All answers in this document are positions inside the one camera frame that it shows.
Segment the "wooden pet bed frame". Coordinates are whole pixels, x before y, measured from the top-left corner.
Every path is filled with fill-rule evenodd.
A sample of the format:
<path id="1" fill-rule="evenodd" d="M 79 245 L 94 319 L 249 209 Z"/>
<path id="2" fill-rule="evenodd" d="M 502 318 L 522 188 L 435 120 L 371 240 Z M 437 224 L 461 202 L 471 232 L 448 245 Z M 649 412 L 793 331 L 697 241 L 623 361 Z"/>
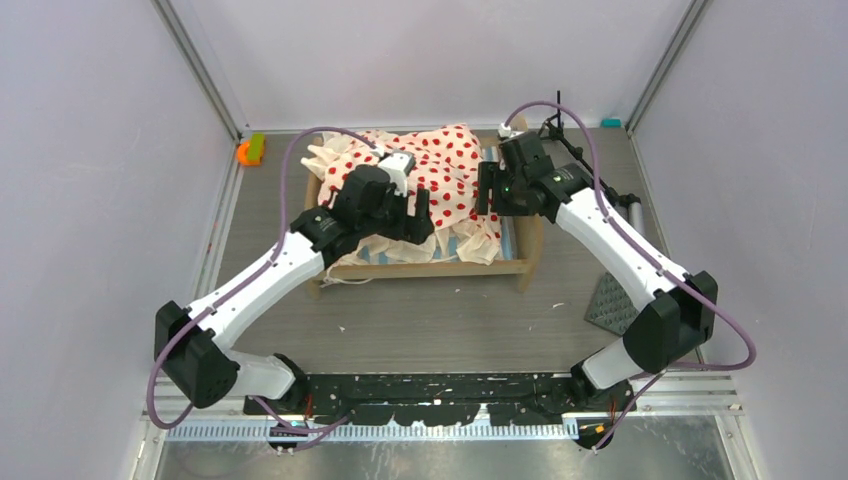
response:
<path id="1" fill-rule="evenodd" d="M 374 279 L 514 275 L 518 290 L 527 289 L 542 255 L 541 221 L 479 214 L 474 207 L 480 164 L 499 158 L 495 135 L 476 134 L 464 123 L 361 134 L 387 149 L 414 154 L 410 188 L 429 191 L 435 232 L 420 245 L 379 236 L 362 240 L 353 253 L 307 282 L 313 298 L 329 285 Z"/>

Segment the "strawberry print ruffled blanket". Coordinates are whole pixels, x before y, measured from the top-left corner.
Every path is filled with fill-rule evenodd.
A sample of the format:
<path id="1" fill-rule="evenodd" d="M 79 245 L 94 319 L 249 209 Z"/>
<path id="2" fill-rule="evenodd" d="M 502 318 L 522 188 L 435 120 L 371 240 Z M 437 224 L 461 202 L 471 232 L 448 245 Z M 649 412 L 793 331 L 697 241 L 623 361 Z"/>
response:
<path id="1" fill-rule="evenodd" d="M 478 167 L 486 160 L 487 152 L 468 125 L 449 124 L 405 134 L 385 130 L 358 134 L 387 152 L 398 150 L 413 155 L 415 166 L 408 174 L 407 186 L 411 191 L 419 187 L 430 191 L 434 233 L 464 220 L 502 222 L 498 215 L 481 216 L 476 211 Z M 336 262 L 323 274 L 324 284 L 342 283 L 337 272 L 344 267 L 397 265 L 336 266 Z"/>

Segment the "blue striped mattress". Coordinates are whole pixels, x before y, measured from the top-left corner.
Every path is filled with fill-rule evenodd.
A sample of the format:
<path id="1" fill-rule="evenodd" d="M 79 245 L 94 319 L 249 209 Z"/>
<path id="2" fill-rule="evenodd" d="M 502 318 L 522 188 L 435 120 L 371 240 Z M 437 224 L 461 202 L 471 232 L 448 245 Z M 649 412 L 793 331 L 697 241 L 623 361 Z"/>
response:
<path id="1" fill-rule="evenodd" d="M 495 261 L 512 260 L 513 249 L 513 228 L 507 222 L 464 220 L 437 230 L 422 244 L 368 237 L 336 266 L 450 262 L 488 266 Z"/>

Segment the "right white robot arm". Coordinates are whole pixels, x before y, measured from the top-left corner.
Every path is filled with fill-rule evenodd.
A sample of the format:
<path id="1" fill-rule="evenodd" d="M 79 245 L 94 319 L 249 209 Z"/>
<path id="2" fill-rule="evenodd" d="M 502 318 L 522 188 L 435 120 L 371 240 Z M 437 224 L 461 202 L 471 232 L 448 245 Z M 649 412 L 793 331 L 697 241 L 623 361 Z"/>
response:
<path id="1" fill-rule="evenodd" d="M 497 161 L 481 163 L 476 210 L 484 215 L 540 216 L 578 240 L 606 268 L 637 315 L 621 337 L 571 369 L 574 403 L 596 410 L 611 388 L 657 374 L 712 337 L 716 280 L 671 261 L 635 230 L 571 163 L 555 166 L 537 132 L 499 134 Z"/>

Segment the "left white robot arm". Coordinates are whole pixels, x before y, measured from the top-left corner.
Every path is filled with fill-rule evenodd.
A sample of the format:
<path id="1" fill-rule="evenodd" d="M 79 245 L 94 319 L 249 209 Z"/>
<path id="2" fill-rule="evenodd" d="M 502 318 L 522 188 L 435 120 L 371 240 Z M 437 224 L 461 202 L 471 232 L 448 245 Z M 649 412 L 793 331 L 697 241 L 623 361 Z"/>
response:
<path id="1" fill-rule="evenodd" d="M 246 329 L 293 289 L 354 252 L 373 235 L 422 244 L 433 233 L 427 189 L 411 189 L 410 152 L 385 153 L 359 165 L 327 206 L 303 211 L 281 240 L 212 293 L 182 307 L 170 301 L 155 315 L 154 354 L 167 377 L 197 409 L 229 395 L 260 396 L 280 412 L 307 398 L 299 368 L 281 355 L 235 350 Z"/>

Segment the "teal small block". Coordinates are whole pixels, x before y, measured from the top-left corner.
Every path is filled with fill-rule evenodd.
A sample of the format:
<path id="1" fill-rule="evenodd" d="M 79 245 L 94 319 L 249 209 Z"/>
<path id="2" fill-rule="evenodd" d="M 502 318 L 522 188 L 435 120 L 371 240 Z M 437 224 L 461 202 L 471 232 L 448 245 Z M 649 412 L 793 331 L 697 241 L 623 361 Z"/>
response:
<path id="1" fill-rule="evenodd" d="M 623 126 L 624 126 L 624 123 L 619 118 L 604 118 L 600 122 L 601 128 L 620 129 Z"/>

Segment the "orange green toy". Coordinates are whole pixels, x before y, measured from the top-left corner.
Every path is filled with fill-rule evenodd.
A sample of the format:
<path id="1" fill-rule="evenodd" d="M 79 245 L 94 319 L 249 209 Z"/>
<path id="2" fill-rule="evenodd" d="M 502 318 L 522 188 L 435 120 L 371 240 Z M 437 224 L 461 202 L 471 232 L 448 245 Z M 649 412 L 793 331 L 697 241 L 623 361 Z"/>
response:
<path id="1" fill-rule="evenodd" d="M 266 149 L 266 135 L 253 133 L 236 150 L 236 161 L 243 167 L 258 167 L 262 164 Z"/>

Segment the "black perforated pad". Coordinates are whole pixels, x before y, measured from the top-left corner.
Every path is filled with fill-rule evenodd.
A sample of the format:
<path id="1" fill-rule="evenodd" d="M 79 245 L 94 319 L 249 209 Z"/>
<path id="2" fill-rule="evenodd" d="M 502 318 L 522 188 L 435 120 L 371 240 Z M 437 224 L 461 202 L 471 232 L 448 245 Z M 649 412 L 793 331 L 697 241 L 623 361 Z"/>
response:
<path id="1" fill-rule="evenodd" d="M 623 286 L 606 272 L 596 285 L 584 320 L 614 335 L 623 336 L 639 313 Z"/>

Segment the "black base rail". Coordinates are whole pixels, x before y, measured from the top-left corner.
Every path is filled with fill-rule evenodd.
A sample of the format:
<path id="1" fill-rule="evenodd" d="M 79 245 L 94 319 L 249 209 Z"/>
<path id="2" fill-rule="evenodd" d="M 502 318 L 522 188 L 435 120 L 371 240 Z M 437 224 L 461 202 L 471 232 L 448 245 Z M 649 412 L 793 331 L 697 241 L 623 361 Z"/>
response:
<path id="1" fill-rule="evenodd" d="M 672 372 L 637 378 L 587 401 L 553 373 L 316 374 L 281 400 L 230 394 L 193 407 L 163 377 L 152 410 L 178 441 L 266 441 L 283 449 L 330 442 L 571 440 L 602 447 L 639 418 L 743 414 L 729 377 Z"/>

